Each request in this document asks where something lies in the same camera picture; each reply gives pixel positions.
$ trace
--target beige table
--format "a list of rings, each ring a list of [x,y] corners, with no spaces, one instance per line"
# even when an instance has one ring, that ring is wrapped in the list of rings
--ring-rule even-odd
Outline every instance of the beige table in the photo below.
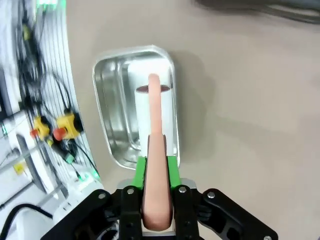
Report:
[[[190,0],[73,0],[67,28],[77,100],[107,190],[134,172],[109,155],[93,64],[103,51],[154,44],[176,65],[181,175],[200,191],[222,190],[282,240],[320,237],[320,26],[221,15]]]

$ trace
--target silver bolt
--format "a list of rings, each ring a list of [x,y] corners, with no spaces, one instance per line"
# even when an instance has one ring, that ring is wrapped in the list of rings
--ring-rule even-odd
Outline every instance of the silver bolt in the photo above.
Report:
[[[130,195],[133,194],[135,190],[133,188],[129,188],[126,192]]]
[[[184,186],[179,188],[179,192],[182,194],[184,194],[186,191],[187,191],[187,189]]]
[[[100,193],[98,196],[99,199],[104,199],[105,197],[106,197],[105,193]]]
[[[213,191],[211,191],[211,192],[208,193],[207,196],[208,196],[208,198],[213,199],[216,195],[215,195],[215,193]]]

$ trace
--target table surface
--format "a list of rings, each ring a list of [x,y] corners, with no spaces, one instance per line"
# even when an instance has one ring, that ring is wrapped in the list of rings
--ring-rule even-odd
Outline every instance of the table surface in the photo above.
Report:
[[[67,5],[67,32],[79,109],[107,190],[134,171],[108,152],[93,66],[105,51],[152,44],[175,62],[181,176],[200,191],[220,189],[280,239],[318,239],[319,26],[221,14],[191,0],[77,0]]]

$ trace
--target metal tray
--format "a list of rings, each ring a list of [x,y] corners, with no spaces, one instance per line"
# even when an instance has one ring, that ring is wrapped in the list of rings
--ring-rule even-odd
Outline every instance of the metal tray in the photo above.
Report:
[[[114,161],[135,169],[141,150],[135,106],[136,88],[158,74],[172,88],[173,154],[180,164],[175,68],[169,54],[156,46],[141,46],[106,53],[93,67],[93,84],[105,141]]]

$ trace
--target peach colored handle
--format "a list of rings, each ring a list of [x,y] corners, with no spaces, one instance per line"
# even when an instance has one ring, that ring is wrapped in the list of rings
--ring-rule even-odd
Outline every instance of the peach colored handle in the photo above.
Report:
[[[151,134],[148,141],[142,219],[147,229],[163,231],[171,225],[172,210],[165,136],[162,134],[161,87],[156,74],[149,75],[149,104]]]

